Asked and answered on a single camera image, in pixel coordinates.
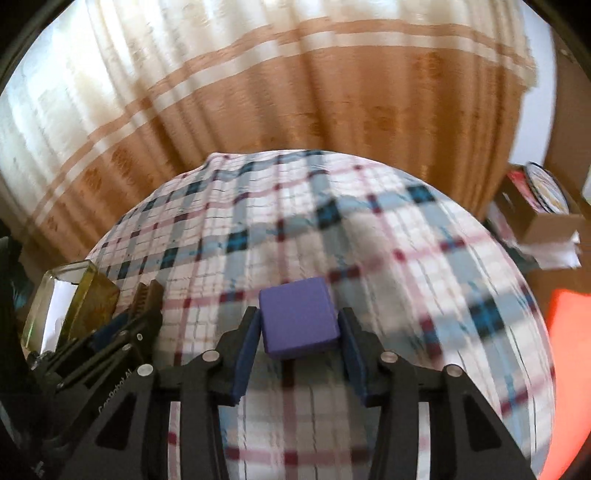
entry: bolt head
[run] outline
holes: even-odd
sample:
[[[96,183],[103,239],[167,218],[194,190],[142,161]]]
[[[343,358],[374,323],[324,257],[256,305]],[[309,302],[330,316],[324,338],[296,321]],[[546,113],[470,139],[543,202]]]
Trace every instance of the bolt head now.
[[[138,374],[140,377],[147,377],[154,371],[154,367],[150,364],[143,364],[138,367]]]
[[[464,373],[462,367],[458,365],[448,365],[447,367],[445,367],[445,370],[450,377],[461,377]]]
[[[384,362],[385,364],[395,364],[398,361],[398,355],[396,355],[394,352],[391,352],[389,350],[382,352],[382,355],[380,355],[379,357],[382,359],[382,362]]]
[[[220,353],[217,350],[205,350],[202,355],[206,362],[215,362],[220,358]]]

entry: foam block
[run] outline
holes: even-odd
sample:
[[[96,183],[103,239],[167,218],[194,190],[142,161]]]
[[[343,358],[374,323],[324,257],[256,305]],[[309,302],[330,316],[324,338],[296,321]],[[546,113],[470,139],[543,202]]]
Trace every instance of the foam block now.
[[[307,278],[259,293],[265,352],[287,360],[335,346],[339,327],[324,278]]]

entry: red object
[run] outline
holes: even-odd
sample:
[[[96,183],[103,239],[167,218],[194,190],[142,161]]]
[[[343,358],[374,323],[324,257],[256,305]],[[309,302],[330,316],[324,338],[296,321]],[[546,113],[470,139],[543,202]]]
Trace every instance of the red object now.
[[[555,290],[546,324],[556,370],[556,416],[540,480],[558,480],[591,432],[591,295]]]
[[[523,195],[523,198],[527,200],[527,203],[529,203],[536,212],[546,212],[544,207],[540,205],[538,199],[532,193],[531,188],[525,179],[525,173],[523,170],[511,170],[507,176],[517,187],[517,190]]]

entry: checkered blanket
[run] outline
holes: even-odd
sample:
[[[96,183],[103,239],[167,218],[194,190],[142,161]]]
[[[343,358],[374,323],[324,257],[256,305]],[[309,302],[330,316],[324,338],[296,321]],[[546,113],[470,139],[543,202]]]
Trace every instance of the checkered blanket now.
[[[89,258],[121,288],[166,286],[157,366],[188,362],[235,328],[261,288],[323,275],[338,308],[409,361],[461,365],[539,472],[554,416],[547,332],[515,265],[460,206],[364,158],[323,151],[212,154],[123,216]],[[421,405],[417,478],[429,470]],[[262,343],[248,392],[220,412],[232,479],[367,478],[379,409],[337,352],[290,362]],[[168,470],[179,478],[180,406]]]

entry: curtain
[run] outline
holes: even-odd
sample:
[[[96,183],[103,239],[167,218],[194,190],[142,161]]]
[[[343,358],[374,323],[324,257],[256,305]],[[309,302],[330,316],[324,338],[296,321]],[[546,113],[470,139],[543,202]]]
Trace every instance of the curtain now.
[[[482,216],[534,82],[513,0],[76,0],[0,96],[0,196],[56,261],[214,151],[360,155]]]

